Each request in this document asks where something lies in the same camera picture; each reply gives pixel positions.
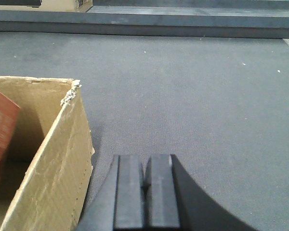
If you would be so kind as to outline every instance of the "gray platform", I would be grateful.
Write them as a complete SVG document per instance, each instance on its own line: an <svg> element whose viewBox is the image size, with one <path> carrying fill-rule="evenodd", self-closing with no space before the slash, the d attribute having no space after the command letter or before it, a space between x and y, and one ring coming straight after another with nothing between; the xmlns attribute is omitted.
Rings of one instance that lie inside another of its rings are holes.
<svg viewBox="0 0 289 231"><path fill-rule="evenodd" d="M217 202L289 231L289 46L281 39L0 33L0 75L82 80L97 163L177 154Z"/></svg>

